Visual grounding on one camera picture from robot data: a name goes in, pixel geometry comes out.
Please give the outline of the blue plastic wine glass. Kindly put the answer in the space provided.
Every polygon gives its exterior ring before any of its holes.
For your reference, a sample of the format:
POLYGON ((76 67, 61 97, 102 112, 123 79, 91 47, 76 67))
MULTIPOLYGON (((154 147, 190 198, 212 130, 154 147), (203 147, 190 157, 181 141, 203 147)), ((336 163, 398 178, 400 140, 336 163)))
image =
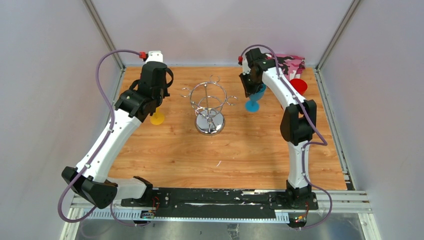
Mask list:
POLYGON ((250 113, 255 113, 260 109, 258 101, 264 96, 267 86, 262 84, 259 91, 249 96, 249 101, 245 103, 245 109, 250 113))

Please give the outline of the yellow plastic wine glass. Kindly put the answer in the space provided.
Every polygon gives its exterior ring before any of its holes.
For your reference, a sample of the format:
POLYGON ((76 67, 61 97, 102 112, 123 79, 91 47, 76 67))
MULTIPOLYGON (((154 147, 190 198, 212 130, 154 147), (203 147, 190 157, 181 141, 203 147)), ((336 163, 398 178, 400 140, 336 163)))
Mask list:
POLYGON ((152 125, 158 126, 165 121, 165 115, 161 112, 161 109, 156 108, 155 112, 150 116, 150 123, 152 125))

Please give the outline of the chrome wire glass rack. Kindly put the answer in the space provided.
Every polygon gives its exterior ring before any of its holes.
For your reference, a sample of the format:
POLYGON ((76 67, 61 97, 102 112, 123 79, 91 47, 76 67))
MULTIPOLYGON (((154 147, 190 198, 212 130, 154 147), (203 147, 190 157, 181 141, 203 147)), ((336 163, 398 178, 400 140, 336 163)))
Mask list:
POLYGON ((192 88, 183 87, 186 94, 180 96, 188 99, 194 110, 194 126, 205 136, 215 136, 221 133, 226 125, 223 115, 225 106, 234 106, 238 98, 229 95, 221 84, 219 75, 210 75, 208 80, 196 84, 192 88))

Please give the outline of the red plastic wine glass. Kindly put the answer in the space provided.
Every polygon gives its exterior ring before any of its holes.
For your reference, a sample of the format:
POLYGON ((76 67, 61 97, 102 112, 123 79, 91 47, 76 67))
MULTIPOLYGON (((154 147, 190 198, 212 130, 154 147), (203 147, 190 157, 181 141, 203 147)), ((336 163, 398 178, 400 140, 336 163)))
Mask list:
POLYGON ((298 102, 293 98, 294 95, 299 97, 301 103, 303 103, 306 98, 303 96, 308 88, 308 84, 300 79, 293 78, 292 80, 281 80, 282 82, 282 92, 284 95, 284 100, 281 101, 281 108, 289 106, 290 104, 298 104, 298 102))

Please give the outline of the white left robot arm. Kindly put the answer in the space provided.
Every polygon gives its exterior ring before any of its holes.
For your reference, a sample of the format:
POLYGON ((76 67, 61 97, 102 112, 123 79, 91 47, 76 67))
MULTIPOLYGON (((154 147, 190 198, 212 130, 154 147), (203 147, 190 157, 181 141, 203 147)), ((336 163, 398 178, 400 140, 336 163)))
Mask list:
POLYGON ((159 61, 148 61, 142 66, 140 79, 124 91, 114 106, 114 118, 109 122, 95 145, 76 167, 65 167, 61 173, 71 189, 95 207, 104 209, 114 200, 134 199, 140 206, 153 201, 153 185, 139 176, 128 179, 110 178, 111 166, 134 131, 147 116, 156 112, 169 96, 167 75, 173 76, 168 66, 159 61))

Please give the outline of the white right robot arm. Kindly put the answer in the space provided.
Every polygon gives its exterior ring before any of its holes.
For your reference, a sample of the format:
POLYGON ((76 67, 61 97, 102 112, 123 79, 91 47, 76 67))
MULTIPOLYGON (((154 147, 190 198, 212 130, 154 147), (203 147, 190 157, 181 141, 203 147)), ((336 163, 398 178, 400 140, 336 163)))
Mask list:
POLYGON ((259 93, 266 86, 283 108, 280 133, 287 142, 289 174, 284 193, 269 197, 272 207, 309 210, 318 209, 318 202, 309 181, 309 143, 316 132, 317 104, 305 99, 283 74, 274 54, 262 53, 258 47, 245 49, 238 58, 239 75, 246 97, 259 93))

